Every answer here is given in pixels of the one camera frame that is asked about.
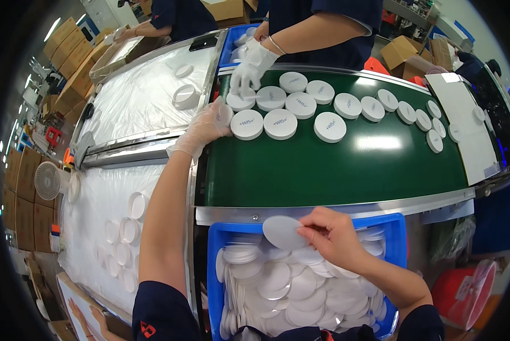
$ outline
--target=red bucket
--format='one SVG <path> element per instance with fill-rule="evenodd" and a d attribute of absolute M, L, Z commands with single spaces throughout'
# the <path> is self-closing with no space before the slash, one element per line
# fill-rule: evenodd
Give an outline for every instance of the red bucket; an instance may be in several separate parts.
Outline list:
<path fill-rule="evenodd" d="M 482 313 L 496 277 L 496 262 L 482 261 L 476 268 L 451 269 L 437 279 L 431 295 L 439 314 L 469 330 Z"/>

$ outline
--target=red logo on sleeve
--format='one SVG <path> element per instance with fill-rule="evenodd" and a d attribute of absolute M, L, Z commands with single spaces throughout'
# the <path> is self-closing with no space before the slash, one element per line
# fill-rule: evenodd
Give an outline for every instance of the red logo on sleeve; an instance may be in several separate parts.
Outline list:
<path fill-rule="evenodd" d="M 146 338 L 150 338 L 156 333 L 156 329 L 152 325 L 148 325 L 142 321 L 140 321 L 140 324 L 142 326 L 142 333 L 143 335 L 145 335 Z"/>

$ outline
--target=green conveyor belt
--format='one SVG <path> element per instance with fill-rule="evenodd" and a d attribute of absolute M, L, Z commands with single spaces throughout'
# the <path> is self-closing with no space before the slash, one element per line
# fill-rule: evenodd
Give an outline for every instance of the green conveyor belt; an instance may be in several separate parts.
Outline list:
<path fill-rule="evenodd" d="M 284 71 L 269 71 L 262 86 L 279 86 Z M 374 97 L 387 89 L 427 112 L 428 94 L 371 78 L 326 72 L 303 72 L 308 81 L 323 80 L 336 94 L 348 92 L 358 99 Z M 230 76 L 221 79 L 221 95 L 229 90 Z M 265 111 L 256 105 L 263 116 Z M 435 154 L 426 133 L 407 125 L 396 113 L 379 123 L 362 117 L 345 119 L 347 133 L 328 144 L 314 133 L 317 114 L 335 112 L 333 105 L 318 105 L 310 119 L 299 120 L 295 135 L 273 140 L 264 132 L 251 141 L 221 138 L 210 146 L 205 205 L 227 207 L 284 207 L 341 205 L 404 199 L 444 193 L 467 187 L 457 145 L 449 136 Z M 447 128 L 446 118 L 441 122 Z"/>

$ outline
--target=hand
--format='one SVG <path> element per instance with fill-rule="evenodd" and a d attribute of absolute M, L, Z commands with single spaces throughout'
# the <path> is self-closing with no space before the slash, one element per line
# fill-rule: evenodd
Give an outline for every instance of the hand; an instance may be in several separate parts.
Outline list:
<path fill-rule="evenodd" d="M 100 325 L 100 331 L 108 330 L 106 318 L 102 315 L 102 313 L 92 305 L 90 306 L 90 312 L 92 313 L 92 316 L 94 316 L 96 321 L 98 321 L 98 324 Z"/>
<path fill-rule="evenodd" d="M 83 316 L 83 313 L 81 310 L 79 310 L 79 307 L 75 304 L 74 300 L 71 298 L 68 300 L 68 305 L 70 306 L 71 313 L 75 316 L 75 318 L 79 321 L 81 326 L 86 326 L 87 321 Z"/>
<path fill-rule="evenodd" d="M 202 154 L 205 145 L 222 136 L 231 134 L 230 122 L 221 122 L 219 113 L 225 108 L 224 99 L 219 96 L 215 102 L 208 104 L 195 116 L 187 132 L 177 139 L 175 145 L 166 148 L 168 155 L 174 151 L 182 151 L 192 156 L 196 161 Z"/>
<path fill-rule="evenodd" d="M 231 77 L 231 93 L 235 95 L 241 93 L 247 96 L 250 82 L 253 84 L 253 90 L 259 90 L 260 79 L 279 57 L 254 39 L 248 41 L 246 47 L 246 57 L 236 67 Z"/>
<path fill-rule="evenodd" d="M 263 37 L 268 37 L 268 27 L 268 21 L 263 21 L 259 27 L 257 27 L 257 30 L 253 35 L 256 41 L 261 41 Z"/>
<path fill-rule="evenodd" d="M 304 227 L 299 228 L 297 233 L 305 237 L 323 258 L 343 269 L 359 273 L 363 259 L 370 254 L 361 246 L 349 215 L 316 207 L 299 222 Z"/>
<path fill-rule="evenodd" d="M 134 38 L 135 36 L 136 33 L 134 33 L 134 30 L 132 29 L 124 30 L 122 31 L 121 34 L 119 34 L 113 39 L 113 42 L 115 44 L 122 44 L 122 42 L 124 42 L 126 39 Z"/>

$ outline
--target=black phone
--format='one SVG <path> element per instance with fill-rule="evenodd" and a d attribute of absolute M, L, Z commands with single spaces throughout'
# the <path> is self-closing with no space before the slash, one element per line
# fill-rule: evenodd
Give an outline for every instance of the black phone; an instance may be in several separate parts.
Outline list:
<path fill-rule="evenodd" d="M 207 49 L 208 47 L 214 47 L 217 45 L 218 39 L 216 37 L 209 37 L 209 38 L 202 38 L 195 40 L 191 47 L 189 48 L 189 51 L 198 51 L 202 49 Z"/>

